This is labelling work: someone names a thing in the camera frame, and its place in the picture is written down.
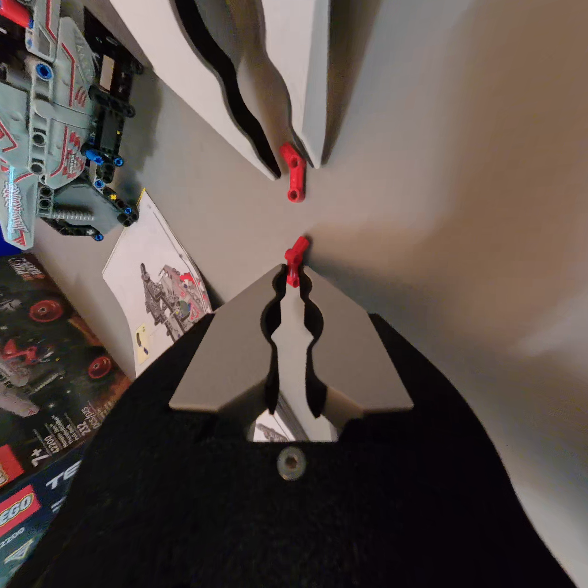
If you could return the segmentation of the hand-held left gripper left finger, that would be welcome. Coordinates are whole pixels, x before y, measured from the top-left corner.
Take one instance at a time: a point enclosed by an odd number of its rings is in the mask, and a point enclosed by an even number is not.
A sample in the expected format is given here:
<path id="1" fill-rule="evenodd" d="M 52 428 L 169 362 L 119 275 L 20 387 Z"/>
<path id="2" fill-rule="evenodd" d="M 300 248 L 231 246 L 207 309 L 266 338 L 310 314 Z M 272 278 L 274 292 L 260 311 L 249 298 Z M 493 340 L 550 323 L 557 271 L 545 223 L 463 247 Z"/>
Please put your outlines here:
<path id="1" fill-rule="evenodd" d="M 169 400 L 174 424 L 204 436 L 254 440 L 256 421 L 274 413 L 280 393 L 278 351 L 287 270 L 279 263 L 222 305 Z"/>

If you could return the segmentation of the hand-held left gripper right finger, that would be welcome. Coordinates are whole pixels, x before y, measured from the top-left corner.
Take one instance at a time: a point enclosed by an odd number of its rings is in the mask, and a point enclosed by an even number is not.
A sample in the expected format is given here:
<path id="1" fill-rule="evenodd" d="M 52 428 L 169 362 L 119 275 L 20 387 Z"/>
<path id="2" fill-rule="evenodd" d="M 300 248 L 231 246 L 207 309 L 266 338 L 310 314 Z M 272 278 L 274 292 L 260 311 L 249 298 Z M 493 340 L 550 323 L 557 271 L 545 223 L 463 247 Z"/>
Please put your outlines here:
<path id="1" fill-rule="evenodd" d="M 336 440 L 353 420 L 411 411 L 415 404 L 368 312 L 310 267 L 300 270 L 305 401 L 310 440 Z"/>

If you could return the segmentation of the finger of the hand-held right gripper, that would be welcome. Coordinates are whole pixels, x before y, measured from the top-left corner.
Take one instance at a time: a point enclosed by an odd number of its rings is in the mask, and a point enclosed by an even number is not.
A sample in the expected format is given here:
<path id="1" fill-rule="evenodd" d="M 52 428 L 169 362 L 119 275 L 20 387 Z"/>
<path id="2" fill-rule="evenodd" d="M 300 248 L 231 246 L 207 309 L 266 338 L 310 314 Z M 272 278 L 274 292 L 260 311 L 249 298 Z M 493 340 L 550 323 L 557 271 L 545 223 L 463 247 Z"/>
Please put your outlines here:
<path id="1" fill-rule="evenodd" d="M 236 68 L 208 30 L 196 1 L 112 1 L 155 73 L 266 177 L 281 170 L 246 106 Z"/>
<path id="2" fill-rule="evenodd" d="M 291 139 L 322 166 L 326 140 L 330 1 L 252 1 L 252 75 L 262 129 L 277 151 Z"/>

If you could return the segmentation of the red angled toy brick connector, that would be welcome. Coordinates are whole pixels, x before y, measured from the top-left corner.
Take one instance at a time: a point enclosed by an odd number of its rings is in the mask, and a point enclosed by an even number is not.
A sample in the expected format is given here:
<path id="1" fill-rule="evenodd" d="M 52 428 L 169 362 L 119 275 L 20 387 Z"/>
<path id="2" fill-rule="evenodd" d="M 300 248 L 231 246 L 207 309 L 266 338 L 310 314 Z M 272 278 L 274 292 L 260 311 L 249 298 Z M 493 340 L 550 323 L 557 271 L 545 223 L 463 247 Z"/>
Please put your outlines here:
<path id="1" fill-rule="evenodd" d="M 306 160 L 289 142 L 280 147 L 280 154 L 289 170 L 288 199 L 293 203 L 305 200 Z"/>

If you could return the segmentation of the grey red toy brick vehicle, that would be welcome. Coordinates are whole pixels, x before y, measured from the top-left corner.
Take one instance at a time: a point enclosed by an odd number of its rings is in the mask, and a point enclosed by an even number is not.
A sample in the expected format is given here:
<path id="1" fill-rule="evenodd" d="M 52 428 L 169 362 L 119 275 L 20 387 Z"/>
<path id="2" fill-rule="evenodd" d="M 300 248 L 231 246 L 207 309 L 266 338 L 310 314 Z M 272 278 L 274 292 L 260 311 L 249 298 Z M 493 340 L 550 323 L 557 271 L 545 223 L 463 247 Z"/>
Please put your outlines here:
<path id="1" fill-rule="evenodd" d="M 130 90 L 143 65 L 84 7 L 82 27 L 61 1 L 1 1 L 1 235 L 32 248 L 35 222 L 100 242 L 97 211 L 124 227 L 136 206 L 111 187 L 124 166 Z"/>

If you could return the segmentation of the white desk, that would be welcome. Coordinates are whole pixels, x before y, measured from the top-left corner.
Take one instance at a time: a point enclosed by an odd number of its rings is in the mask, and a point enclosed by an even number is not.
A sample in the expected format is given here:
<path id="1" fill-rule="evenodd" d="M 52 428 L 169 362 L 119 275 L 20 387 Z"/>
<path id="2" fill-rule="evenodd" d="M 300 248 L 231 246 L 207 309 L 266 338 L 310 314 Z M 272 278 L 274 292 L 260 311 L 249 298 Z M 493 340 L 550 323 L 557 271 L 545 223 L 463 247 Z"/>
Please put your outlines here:
<path id="1" fill-rule="evenodd" d="M 587 587 L 587 1 L 333 1 L 302 204 L 153 70 L 118 185 L 229 300 L 299 235 L 464 395 Z"/>

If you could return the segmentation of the white instruction booklet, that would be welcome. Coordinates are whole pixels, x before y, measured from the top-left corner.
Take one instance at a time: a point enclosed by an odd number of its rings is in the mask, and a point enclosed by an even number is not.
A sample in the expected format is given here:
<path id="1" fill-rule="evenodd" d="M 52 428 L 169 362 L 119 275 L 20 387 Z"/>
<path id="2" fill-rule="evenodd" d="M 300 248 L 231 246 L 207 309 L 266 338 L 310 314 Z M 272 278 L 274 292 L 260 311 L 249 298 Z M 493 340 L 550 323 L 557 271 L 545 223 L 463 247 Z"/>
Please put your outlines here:
<path id="1" fill-rule="evenodd" d="M 171 375 L 180 382 L 217 310 L 201 273 L 145 190 L 139 218 L 121 233 L 102 276 L 129 327 L 135 381 L 151 385 L 156 375 Z M 254 441 L 294 440 L 299 431 L 279 397 L 274 413 L 258 417 Z"/>

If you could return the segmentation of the dark toy brick set box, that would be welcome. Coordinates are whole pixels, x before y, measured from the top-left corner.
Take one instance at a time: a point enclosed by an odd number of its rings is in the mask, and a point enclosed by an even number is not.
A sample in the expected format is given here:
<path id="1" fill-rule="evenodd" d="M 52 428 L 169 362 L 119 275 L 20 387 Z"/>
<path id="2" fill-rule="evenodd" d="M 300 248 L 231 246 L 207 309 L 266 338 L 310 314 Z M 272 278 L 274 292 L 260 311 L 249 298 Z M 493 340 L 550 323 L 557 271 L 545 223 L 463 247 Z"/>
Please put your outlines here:
<path id="1" fill-rule="evenodd" d="M 130 384 L 33 254 L 1 257 L 1 587 L 48 531 Z"/>

